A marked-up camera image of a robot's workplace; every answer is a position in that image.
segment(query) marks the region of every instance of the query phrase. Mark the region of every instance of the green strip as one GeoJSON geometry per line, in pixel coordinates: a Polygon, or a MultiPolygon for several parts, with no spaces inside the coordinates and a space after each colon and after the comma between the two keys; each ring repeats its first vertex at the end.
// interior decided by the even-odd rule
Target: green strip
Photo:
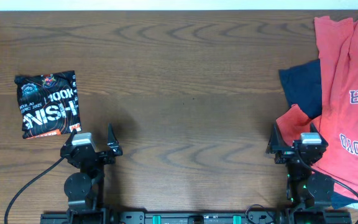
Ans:
{"type": "Polygon", "coordinates": [[[153,216],[153,224],[161,224],[161,216],[154,215],[153,216]]]}
{"type": "Polygon", "coordinates": [[[241,224],[241,216],[233,215],[233,224],[241,224]]]}

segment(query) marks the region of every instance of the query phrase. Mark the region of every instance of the wooden tabletop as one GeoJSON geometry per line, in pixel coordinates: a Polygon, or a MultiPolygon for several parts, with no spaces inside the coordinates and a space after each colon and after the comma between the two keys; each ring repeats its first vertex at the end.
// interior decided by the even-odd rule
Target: wooden tabletop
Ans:
{"type": "MultiPolygon", "coordinates": [[[[157,210],[245,210],[285,201],[265,148],[288,109],[278,69],[316,59],[313,18],[358,11],[0,12],[0,223],[16,192],[59,159],[68,135],[22,139],[17,74],[75,70],[84,132],[124,155],[105,201],[157,210]]],[[[14,204],[10,223],[65,211],[62,162],[14,204]]],[[[358,211],[352,211],[353,220],[358,211]]]]}

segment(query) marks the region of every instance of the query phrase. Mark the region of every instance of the navy blue cloth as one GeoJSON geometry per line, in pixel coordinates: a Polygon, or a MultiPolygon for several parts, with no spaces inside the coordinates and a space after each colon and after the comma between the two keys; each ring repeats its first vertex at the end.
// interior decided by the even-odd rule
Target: navy blue cloth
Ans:
{"type": "MultiPolygon", "coordinates": [[[[323,109],[320,59],[279,70],[279,74],[289,107],[297,104],[311,119],[320,116],[323,109]]],[[[337,209],[358,201],[334,192],[331,202],[333,208],[337,209]]]]}

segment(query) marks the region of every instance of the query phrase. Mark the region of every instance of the red cloth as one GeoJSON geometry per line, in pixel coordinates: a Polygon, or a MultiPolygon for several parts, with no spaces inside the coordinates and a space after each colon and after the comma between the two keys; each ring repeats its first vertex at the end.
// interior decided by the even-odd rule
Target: red cloth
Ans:
{"type": "MultiPolygon", "coordinates": [[[[312,121],[295,105],[277,119],[278,127],[292,145],[313,122],[329,143],[313,168],[358,193],[358,21],[334,22],[326,16],[315,18],[314,26],[321,61],[322,115],[312,121]]],[[[337,184],[334,190],[356,199],[337,184]]]]}

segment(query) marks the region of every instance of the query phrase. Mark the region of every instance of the white backdrop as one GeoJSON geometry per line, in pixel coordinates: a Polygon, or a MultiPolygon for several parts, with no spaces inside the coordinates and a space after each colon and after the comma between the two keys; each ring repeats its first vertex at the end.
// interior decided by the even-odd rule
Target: white backdrop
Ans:
{"type": "Polygon", "coordinates": [[[358,9],[358,0],[0,0],[0,11],[358,9]]]}

